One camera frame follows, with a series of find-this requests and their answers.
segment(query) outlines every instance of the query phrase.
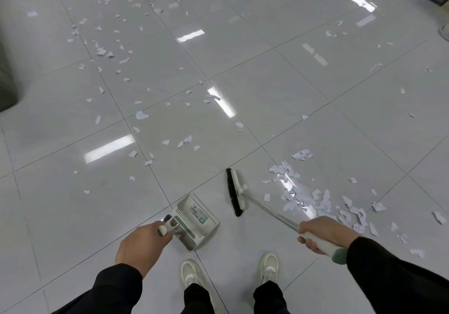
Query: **person's right arm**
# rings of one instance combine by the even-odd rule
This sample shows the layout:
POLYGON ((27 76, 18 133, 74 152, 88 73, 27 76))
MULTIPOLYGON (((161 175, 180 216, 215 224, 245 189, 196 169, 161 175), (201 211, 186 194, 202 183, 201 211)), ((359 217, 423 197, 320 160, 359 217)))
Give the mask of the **person's right arm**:
MULTIPOLYGON (((309 231, 348 248, 347 266, 376 313, 447 313, 449 281, 400 260, 380 244, 329 217, 302 222, 299 233, 309 231)), ((315 253, 315 242, 298 238, 315 253)))

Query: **shoe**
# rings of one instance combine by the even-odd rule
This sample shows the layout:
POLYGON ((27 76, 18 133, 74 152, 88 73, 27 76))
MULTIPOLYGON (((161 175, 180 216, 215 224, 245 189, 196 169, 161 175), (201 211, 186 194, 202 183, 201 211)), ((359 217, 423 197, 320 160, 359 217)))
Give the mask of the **shoe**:
POLYGON ((184 286, 184 289, 186 289, 192 283, 199 284, 201 287, 206 289, 201 268, 194 260, 185 260, 184 262, 182 262, 181 282, 184 286))
POLYGON ((279 261, 275 253, 266 253, 261 259, 261 284, 267 281, 278 282, 279 261))

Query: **pant leg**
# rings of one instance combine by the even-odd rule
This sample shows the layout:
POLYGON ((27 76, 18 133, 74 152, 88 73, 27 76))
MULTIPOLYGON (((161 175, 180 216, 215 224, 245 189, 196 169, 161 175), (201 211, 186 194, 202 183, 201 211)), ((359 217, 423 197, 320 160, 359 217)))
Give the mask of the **pant leg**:
POLYGON ((290 314, 279 286, 267 281, 254 292, 254 314, 290 314))
POLYGON ((181 314, 215 314, 209 292, 196 283, 184 290, 184 305, 181 314))

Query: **tiled floor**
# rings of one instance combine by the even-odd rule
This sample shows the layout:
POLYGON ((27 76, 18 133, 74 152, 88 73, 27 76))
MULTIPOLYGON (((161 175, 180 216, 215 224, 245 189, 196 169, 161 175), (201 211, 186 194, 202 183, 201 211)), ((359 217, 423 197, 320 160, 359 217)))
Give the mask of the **tiled floor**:
POLYGON ((177 240, 164 250, 134 313, 182 310, 186 258, 205 269, 217 313, 250 313, 266 251, 280 258, 292 313, 372 313, 346 267, 257 208, 235 217, 224 170, 238 169, 253 198, 270 193, 282 211, 284 186, 261 181, 283 160, 301 174, 294 182, 329 189, 333 206, 345 195, 367 210, 379 232, 368 237, 449 277, 449 229, 431 213, 449 217, 449 43, 429 1, 0 4, 21 95, 0 114, 0 314, 47 314, 89 289, 124 235, 189 192, 221 224, 196 253, 177 240), (314 156, 291 158, 304 148, 314 156), (379 200, 387 210, 376 213, 379 200))

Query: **black jacket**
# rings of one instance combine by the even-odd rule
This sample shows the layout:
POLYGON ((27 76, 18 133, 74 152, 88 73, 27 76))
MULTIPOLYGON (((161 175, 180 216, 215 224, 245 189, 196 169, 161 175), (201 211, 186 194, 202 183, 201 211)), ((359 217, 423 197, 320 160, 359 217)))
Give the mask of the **black jacket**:
MULTIPOLYGON (((347 266, 377 314, 449 313, 449 281, 405 262, 371 239, 357 238, 347 266)), ((129 314, 142 294, 142 276, 119 264, 101 271, 91 290, 53 314, 129 314)))

